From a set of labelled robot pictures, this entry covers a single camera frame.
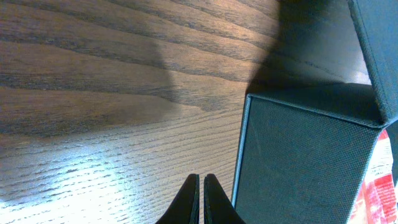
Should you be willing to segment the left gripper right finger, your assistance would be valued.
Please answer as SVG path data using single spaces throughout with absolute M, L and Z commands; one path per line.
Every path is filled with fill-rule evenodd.
M 205 224 L 245 224 L 214 174 L 204 179 Z

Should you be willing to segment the red snack bag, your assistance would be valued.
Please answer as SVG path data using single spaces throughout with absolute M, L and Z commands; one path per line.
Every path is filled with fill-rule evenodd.
M 377 140 L 348 224 L 397 223 L 393 156 L 387 131 Z

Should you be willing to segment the dark green gift box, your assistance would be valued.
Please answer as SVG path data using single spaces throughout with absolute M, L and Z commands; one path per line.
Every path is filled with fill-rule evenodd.
M 247 90 L 232 203 L 246 223 L 346 223 L 397 136 L 397 2 L 283 1 Z

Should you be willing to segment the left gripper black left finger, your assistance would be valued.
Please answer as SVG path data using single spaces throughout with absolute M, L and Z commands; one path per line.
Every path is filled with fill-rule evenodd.
M 156 224 L 199 224 L 200 178 L 189 174 L 166 212 Z

